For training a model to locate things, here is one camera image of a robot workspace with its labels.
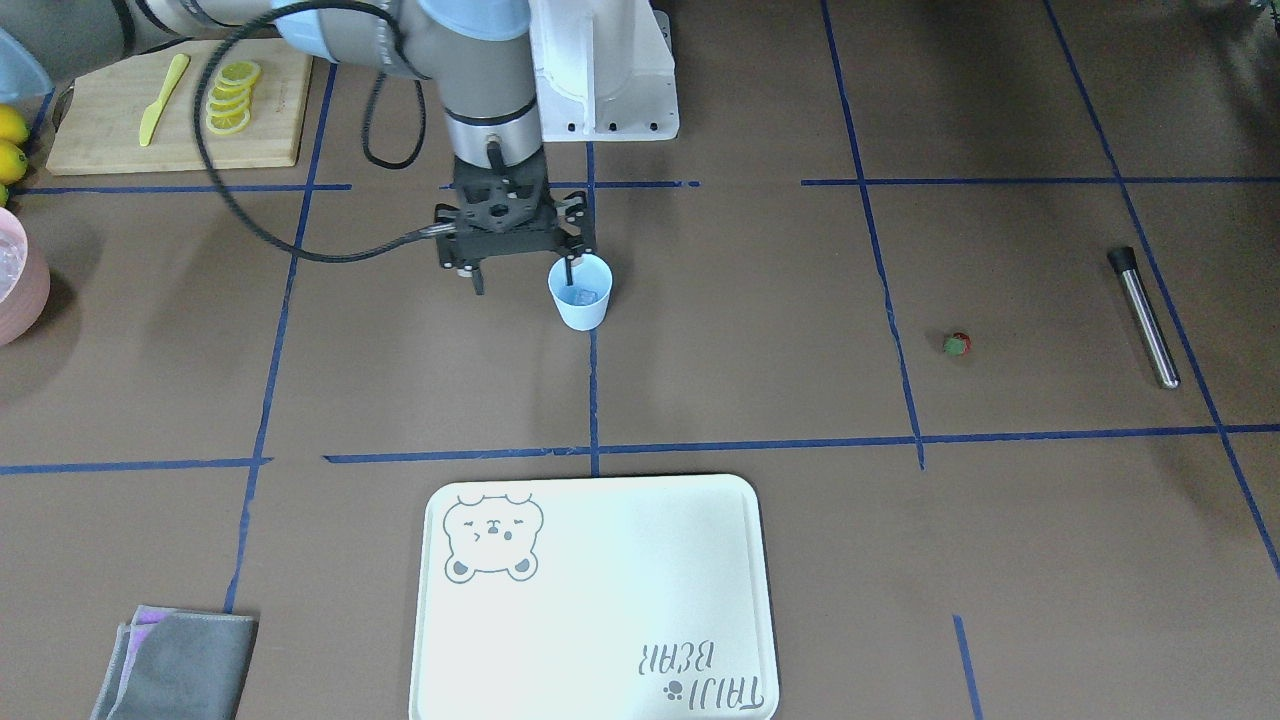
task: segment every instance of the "folded towel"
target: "folded towel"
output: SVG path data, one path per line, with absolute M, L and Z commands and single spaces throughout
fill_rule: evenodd
M 138 606 L 115 648 L 90 720 L 230 720 L 236 716 L 256 621 Z

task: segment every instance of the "wooden cutting board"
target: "wooden cutting board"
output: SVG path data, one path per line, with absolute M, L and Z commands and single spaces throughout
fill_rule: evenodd
M 188 41 L 77 78 L 70 109 L 49 152 L 49 172 L 93 176 L 204 168 L 191 131 L 192 99 L 218 45 L 215 40 Z M 169 61 L 178 53 L 191 55 L 191 65 L 174 88 L 151 145 L 140 147 L 142 110 L 160 94 Z M 283 40 L 265 38 L 241 41 L 223 61 L 241 59 L 262 65 L 262 77 L 253 87 L 250 124 L 228 136 L 206 131 L 209 154 L 219 169 L 291 167 L 298 159 L 311 55 Z

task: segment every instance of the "yellow knife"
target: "yellow knife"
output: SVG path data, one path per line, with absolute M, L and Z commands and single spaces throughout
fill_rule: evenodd
M 138 145 L 146 147 L 151 145 L 151 136 L 156 132 L 156 124 L 160 122 L 160 114 L 164 113 L 164 106 L 169 102 L 169 96 L 173 95 L 173 88 L 178 86 L 178 81 L 182 78 L 182 73 L 187 70 L 187 65 L 191 64 L 191 55 L 184 55 L 178 53 L 173 56 L 169 63 L 169 72 L 164 76 L 164 85 L 160 86 L 160 97 L 156 101 L 147 105 L 146 110 L 142 110 L 142 126 L 138 127 Z

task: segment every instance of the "white tray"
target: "white tray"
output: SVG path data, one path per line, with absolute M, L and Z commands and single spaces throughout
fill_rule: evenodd
M 741 478 L 431 496 L 412 720 L 764 720 L 777 706 L 760 511 Z

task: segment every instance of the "bear drawing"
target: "bear drawing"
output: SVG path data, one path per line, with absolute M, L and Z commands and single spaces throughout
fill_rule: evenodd
M 476 573 L 506 571 L 513 580 L 527 580 L 538 571 L 534 542 L 541 528 L 543 509 L 531 497 L 458 497 L 444 514 L 449 537 L 444 574 L 460 584 Z

